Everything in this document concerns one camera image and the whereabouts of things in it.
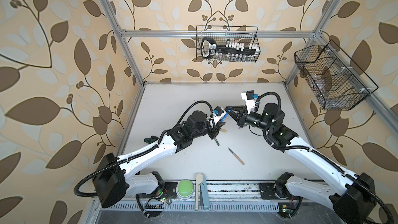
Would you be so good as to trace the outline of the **blue pen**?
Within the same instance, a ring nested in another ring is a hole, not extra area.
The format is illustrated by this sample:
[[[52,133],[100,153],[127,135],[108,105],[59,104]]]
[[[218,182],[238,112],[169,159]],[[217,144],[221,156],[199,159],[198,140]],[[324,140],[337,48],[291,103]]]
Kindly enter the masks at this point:
[[[228,113],[225,113],[225,115],[220,119],[220,121],[221,122],[224,122],[225,121],[225,119],[228,117]]]

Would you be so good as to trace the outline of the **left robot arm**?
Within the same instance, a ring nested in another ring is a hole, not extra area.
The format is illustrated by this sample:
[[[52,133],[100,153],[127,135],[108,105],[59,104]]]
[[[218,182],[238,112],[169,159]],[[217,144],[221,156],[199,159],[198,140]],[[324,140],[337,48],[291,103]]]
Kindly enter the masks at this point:
[[[184,111],[177,123],[170,129],[162,131],[159,138],[151,144],[134,152],[115,156],[107,154],[100,162],[96,171],[84,177],[74,187],[74,194],[78,197],[98,197],[102,208],[108,208],[128,195],[147,194],[161,195],[165,183],[158,172],[140,174],[144,168],[167,157],[174,155],[192,145],[193,140],[208,136],[215,140],[227,112],[220,108],[209,107],[210,114],[193,111],[193,103]]]

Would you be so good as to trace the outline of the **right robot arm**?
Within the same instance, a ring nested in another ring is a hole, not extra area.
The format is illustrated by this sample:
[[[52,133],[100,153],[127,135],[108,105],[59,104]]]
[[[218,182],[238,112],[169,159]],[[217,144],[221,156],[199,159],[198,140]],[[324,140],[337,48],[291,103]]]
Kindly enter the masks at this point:
[[[387,216],[386,223],[394,223],[391,210],[376,195],[374,180],[370,176],[365,173],[358,175],[339,166],[283,124],[285,113],[279,94],[267,92],[258,95],[250,90],[242,93],[241,97],[244,105],[225,108],[237,125],[262,130],[262,136],[271,148],[294,157],[324,181],[324,184],[319,184],[284,173],[275,181],[278,197],[285,198],[290,194],[309,199],[333,210],[346,224],[370,224],[368,216],[376,205],[380,205]]]

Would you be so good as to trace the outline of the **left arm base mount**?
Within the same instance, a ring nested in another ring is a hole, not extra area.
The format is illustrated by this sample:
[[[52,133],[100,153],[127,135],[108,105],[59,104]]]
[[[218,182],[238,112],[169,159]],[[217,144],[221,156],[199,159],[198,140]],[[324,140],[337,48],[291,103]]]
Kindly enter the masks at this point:
[[[166,181],[164,186],[159,186],[155,192],[151,194],[139,194],[143,199],[175,199],[177,198],[177,181]]]

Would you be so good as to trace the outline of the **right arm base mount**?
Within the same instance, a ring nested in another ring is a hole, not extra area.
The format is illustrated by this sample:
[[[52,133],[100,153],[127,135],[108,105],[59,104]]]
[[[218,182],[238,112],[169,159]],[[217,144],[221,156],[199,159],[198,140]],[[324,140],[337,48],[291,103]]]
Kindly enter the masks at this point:
[[[274,181],[259,183],[259,191],[262,200],[299,200],[301,197],[292,195],[283,184]]]

